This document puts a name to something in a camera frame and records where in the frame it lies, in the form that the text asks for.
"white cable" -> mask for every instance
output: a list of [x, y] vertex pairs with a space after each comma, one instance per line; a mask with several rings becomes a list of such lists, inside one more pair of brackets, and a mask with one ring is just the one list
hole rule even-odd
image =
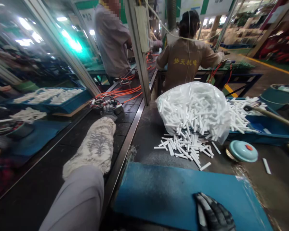
[[[189, 11], [188, 11], [188, 26], [189, 26], [189, 33], [188, 33], [188, 36], [190, 35], [190, 15], [189, 15]], [[189, 61], [190, 60], [190, 53], [189, 53], [189, 41], [187, 41], [187, 49], [188, 49], [188, 57], [189, 57]], [[189, 64], [187, 65], [187, 71], [186, 71], [186, 77], [185, 77], [185, 81], [184, 83], [186, 83], [186, 79], [187, 79], [187, 75], [188, 75], [188, 68], [189, 68]]]
[[148, 0], [145, 0], [145, 3], [147, 4], [148, 8], [153, 12], [153, 14], [155, 14], [156, 18], [158, 19], [158, 21], [161, 22], [161, 25], [163, 26], [163, 28], [165, 28], [166, 32], [168, 32], [168, 34], [170, 34], [171, 36], [173, 37], [176, 37], [176, 38], [179, 38], [179, 39], [186, 39], [186, 40], [189, 40], [189, 41], [206, 41], [206, 40], [210, 40], [211, 38], [215, 37], [216, 35], [220, 34], [220, 32], [218, 32], [217, 34], [215, 34], [214, 36], [210, 37], [210, 38], [207, 38], [207, 39], [201, 39], [201, 40], [197, 40], [197, 39], [191, 39], [191, 38], [184, 38], [184, 37], [181, 37], [181, 36], [176, 36], [176, 35], [173, 35], [172, 33], [169, 32], [169, 30], [164, 26], [163, 22], [160, 20], [160, 18], [158, 17], [158, 14], [154, 11], [154, 9], [148, 4]]

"blue cutting board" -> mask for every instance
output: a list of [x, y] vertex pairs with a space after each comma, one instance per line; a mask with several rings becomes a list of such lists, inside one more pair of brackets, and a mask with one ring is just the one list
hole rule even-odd
[[114, 211], [164, 226], [198, 230], [193, 193], [227, 208], [239, 231], [273, 231], [245, 178], [184, 168], [128, 163]]

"transparent plastic bag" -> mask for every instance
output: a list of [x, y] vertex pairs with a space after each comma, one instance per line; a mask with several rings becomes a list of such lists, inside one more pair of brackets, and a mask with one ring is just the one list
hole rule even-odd
[[191, 133], [223, 144], [229, 135], [230, 112], [225, 95], [215, 86], [190, 82], [160, 95], [156, 100], [166, 130], [180, 135]]

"hand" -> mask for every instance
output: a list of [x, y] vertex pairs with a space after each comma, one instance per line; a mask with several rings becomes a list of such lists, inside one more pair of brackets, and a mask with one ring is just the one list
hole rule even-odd
[[118, 117], [115, 115], [113, 110], [114, 110], [113, 105], [107, 104], [106, 106], [103, 107], [102, 117], [105, 117], [105, 116], [109, 117], [110, 119], [112, 119], [115, 122]]
[[231, 213], [204, 193], [193, 195], [197, 202], [200, 231], [235, 231]]

